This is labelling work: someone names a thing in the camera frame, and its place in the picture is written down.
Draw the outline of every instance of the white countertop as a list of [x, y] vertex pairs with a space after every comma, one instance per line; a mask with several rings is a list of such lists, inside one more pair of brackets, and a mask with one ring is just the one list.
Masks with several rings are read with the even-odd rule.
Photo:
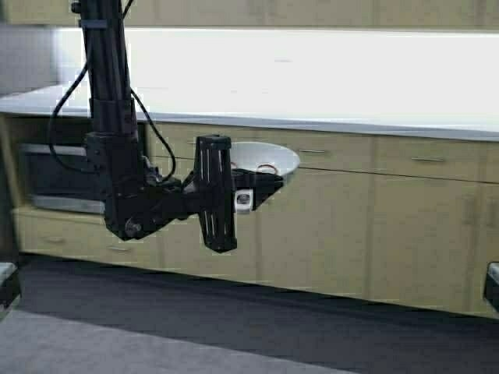
[[[29, 93], [0, 98], [0, 112], [21, 115], [50, 115], [66, 86], [50, 86]], [[358, 105], [339, 93], [309, 98], [308, 93], [274, 91], [267, 94], [237, 90], [136, 88], [150, 115], [159, 122], [203, 123], [263, 128], [353, 132], [443, 139], [499, 141], [499, 105], [493, 98], [484, 103], [476, 92], [463, 94], [461, 102], [435, 102], [421, 97], [417, 105], [393, 104], [386, 95], [366, 97]], [[88, 85], [78, 88], [61, 116], [89, 117]], [[137, 106], [137, 118], [145, 117]]]

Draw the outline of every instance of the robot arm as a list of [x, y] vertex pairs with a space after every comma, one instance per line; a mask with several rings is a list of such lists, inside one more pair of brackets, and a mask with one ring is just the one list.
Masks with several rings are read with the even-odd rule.
[[140, 239], [197, 214], [208, 248], [235, 249], [236, 191], [252, 189], [261, 203], [282, 187], [282, 178], [233, 171], [231, 140], [219, 135], [197, 138], [194, 169], [185, 181], [174, 178], [174, 170], [166, 178], [160, 175], [139, 147], [132, 96], [138, 97], [129, 83], [120, 0], [79, 0], [72, 10], [81, 16], [90, 79], [93, 132], [85, 147], [108, 230], [122, 240]]

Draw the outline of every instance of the gray carpet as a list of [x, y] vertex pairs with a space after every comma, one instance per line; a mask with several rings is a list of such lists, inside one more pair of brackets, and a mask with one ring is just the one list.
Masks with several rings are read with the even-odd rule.
[[0, 373], [495, 373], [499, 325], [35, 257]]
[[340, 374], [298, 362], [15, 311], [0, 326], [0, 372]]

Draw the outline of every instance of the wooden cabinet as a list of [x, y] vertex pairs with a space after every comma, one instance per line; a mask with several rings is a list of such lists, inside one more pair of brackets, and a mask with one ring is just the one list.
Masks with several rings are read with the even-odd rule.
[[[122, 0], [125, 11], [129, 0]], [[125, 26], [155, 26], [157, 25], [157, 0], [136, 0], [125, 18]]]
[[479, 0], [379, 0], [380, 26], [476, 28]]
[[[176, 157], [193, 159], [198, 136], [220, 134], [230, 136], [232, 142], [249, 142], [255, 140], [255, 129], [233, 126], [210, 126], [192, 123], [161, 123], [157, 127], [166, 139]], [[156, 157], [167, 157], [168, 151], [153, 132], [148, 132], [150, 154]]]
[[445, 139], [381, 136], [375, 170], [382, 174], [477, 181], [480, 145]]
[[356, 134], [321, 131], [261, 129], [259, 142], [294, 150], [301, 168], [344, 171], [371, 171], [373, 138]]
[[4, 0], [5, 18], [11, 24], [76, 26], [70, 0]]
[[192, 26], [263, 26], [266, 0], [211, 0], [189, 4]]
[[161, 269], [157, 235], [123, 242], [104, 226], [101, 216], [39, 210], [14, 210], [23, 252], [83, 259], [150, 270]]
[[300, 169], [258, 210], [260, 283], [361, 297], [369, 175]]
[[[164, 174], [170, 170], [169, 159], [154, 158]], [[177, 160], [177, 175], [184, 179], [193, 169], [192, 160]], [[163, 270], [174, 273], [221, 278], [253, 283], [257, 278], [257, 222], [256, 216], [236, 216], [238, 248], [218, 254], [203, 243], [197, 216], [186, 221], [174, 221], [161, 233]]]
[[470, 279], [470, 312], [478, 316], [494, 317], [497, 313], [483, 299], [488, 266], [499, 262], [499, 185], [480, 186], [482, 199], [478, 240]]
[[370, 298], [465, 311], [478, 184], [378, 175], [374, 189]]

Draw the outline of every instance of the upper cabinet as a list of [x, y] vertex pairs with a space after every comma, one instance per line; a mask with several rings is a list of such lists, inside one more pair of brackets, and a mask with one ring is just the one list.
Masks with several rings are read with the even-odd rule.
[[[122, 9], [125, 10], [128, 0], [122, 0]], [[154, 26], [157, 25], [156, 0], [136, 0], [125, 18], [125, 26]]]
[[71, 0], [3, 0], [5, 19], [11, 24], [76, 26]]
[[479, 5], [478, 0], [379, 0], [379, 25], [473, 28]]
[[[10, 23], [75, 26], [73, 0], [3, 0]], [[136, 0], [127, 26], [494, 29], [496, 0]]]

